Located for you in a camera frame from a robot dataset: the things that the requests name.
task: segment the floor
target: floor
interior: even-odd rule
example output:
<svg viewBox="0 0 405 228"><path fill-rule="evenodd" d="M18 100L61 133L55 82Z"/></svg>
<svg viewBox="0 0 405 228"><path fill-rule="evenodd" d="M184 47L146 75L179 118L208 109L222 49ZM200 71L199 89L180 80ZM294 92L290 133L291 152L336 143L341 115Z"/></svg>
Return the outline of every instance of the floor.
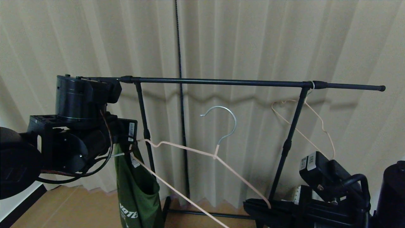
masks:
<svg viewBox="0 0 405 228"><path fill-rule="evenodd" d="M232 213L246 215L244 210L235 209L226 202L217 208L208 201L202 200L199 206L209 212ZM174 200L171 208L180 209L178 201ZM218 218L229 227L254 228L253 220ZM88 191L83 187L68 188L60 186L45 193L12 228L120 228L118 198L116 192L105 193L100 189ZM166 228L185 227L221 227L211 218L204 215L185 215L169 213L165 223Z"/></svg>

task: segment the hanger hook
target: hanger hook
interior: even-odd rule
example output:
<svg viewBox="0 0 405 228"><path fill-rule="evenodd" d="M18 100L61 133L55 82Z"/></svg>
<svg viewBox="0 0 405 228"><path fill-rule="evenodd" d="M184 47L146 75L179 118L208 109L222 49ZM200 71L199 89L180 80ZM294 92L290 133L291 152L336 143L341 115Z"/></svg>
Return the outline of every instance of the hanger hook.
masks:
<svg viewBox="0 0 405 228"><path fill-rule="evenodd" d="M224 106L218 106L218 105L211 107L210 109L208 109L208 111L207 111L205 114L201 114L200 116L205 116L205 115L207 115L207 114L209 113L209 111L211 111L211 110L214 109L214 108L223 108L223 109L227 110L228 112L230 112L230 114L231 114L232 117L233 117L233 120L235 121L235 125L233 126L232 131L231 131L229 134L227 134L227 135L223 136L222 138L220 138L220 140L218 141L218 144L217 144L217 145L219 145L219 144L221 143L221 141L222 141L224 138L226 138L226 137L232 135L232 134L235 132L237 121L236 121L235 115L233 114L233 112L232 112L231 110L229 110L228 108L226 108L226 107L224 107Z"/></svg>

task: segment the black clothing rack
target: black clothing rack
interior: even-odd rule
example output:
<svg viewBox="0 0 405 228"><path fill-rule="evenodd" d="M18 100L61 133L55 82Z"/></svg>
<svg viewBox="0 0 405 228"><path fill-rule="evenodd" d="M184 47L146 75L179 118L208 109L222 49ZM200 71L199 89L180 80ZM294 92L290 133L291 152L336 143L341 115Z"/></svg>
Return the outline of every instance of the black clothing rack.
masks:
<svg viewBox="0 0 405 228"><path fill-rule="evenodd" d="M300 97L295 109L294 117L292 119L291 127L288 132L287 139L284 142L283 150L281 152L281 159L277 168L276 176L271 187L271 192L269 200L273 200L274 194L280 180L281 172L284 167L284 163L288 156L288 152L291 149L292 137L300 116L305 98L310 89L324 89L324 88L339 88L339 89L354 89L354 90L377 90L385 91L385 86L370 86L370 85L358 85L358 84L338 84L338 83L327 83L322 81L309 81L309 82L284 82L284 81L258 81L258 80L221 80L221 79L194 79L194 78L161 78L161 77L133 77L133 76L123 76L123 77L90 77L88 79L98 80L98 81L111 81L118 80L123 83L134 83L136 86L136 91L138 93L139 106L141 108L141 117L143 123L143 137L145 139L150 139L150 132L146 122L145 105L142 96L141 83L172 83L172 84L209 84L209 85L234 85L234 86L272 86L272 87L299 87L301 88ZM155 171L155 164L153 162L152 148L149 143L146 143L149 163L151 170ZM184 213L184 214L194 214L194 215L205 215L199 211L185 211L185 210L173 210L170 209L171 198L167 197L164 207L163 207L163 219L166 220L168 212L172 213ZM218 217L230 217L238 219L253 219L246 215L232 215L232 214L222 214L222 213L211 213L213 216Z"/></svg>

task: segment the green bag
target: green bag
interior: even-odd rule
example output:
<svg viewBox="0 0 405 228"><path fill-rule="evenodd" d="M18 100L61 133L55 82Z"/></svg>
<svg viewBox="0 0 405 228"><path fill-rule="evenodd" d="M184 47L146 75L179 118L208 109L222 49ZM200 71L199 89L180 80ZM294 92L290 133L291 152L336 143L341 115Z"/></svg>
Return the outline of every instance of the green bag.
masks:
<svg viewBox="0 0 405 228"><path fill-rule="evenodd" d="M115 153L122 153L115 145ZM133 154L141 162L138 147ZM163 228L164 221L159 200L159 185L143 166L130 154L115 158L119 212L123 228Z"/></svg>

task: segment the beige curtain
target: beige curtain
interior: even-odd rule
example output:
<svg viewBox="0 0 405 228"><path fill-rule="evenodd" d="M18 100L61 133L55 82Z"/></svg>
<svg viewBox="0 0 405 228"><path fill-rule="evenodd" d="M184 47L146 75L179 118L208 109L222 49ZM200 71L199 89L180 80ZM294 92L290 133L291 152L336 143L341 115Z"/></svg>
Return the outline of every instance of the beige curtain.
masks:
<svg viewBox="0 0 405 228"><path fill-rule="evenodd" d="M386 167L405 147L405 3L400 1L178 1L182 76L185 78L308 81L386 85L385 92L323 89L308 103L325 122L336 160L368 176L373 206ZM1 1L1 124L18 131L29 115L52 114L56 75L178 77L173 1ZM114 114L139 120L135 86L123 84ZM181 143L179 86L143 84L152 140ZM213 152L233 120L235 133L219 156L266 195L289 125L274 101L297 98L297 88L184 85L188 145ZM294 103L275 108L291 120ZM297 128L327 156L332 149L321 122L304 108ZM296 133L277 197L303 181L299 161L313 152ZM146 147L141 151L147 161ZM185 191L182 151L153 150L156 171ZM188 153L193 200L234 206L257 197L212 158ZM115 189L113 162L69 186ZM171 191L161 185L160 196Z"/></svg>

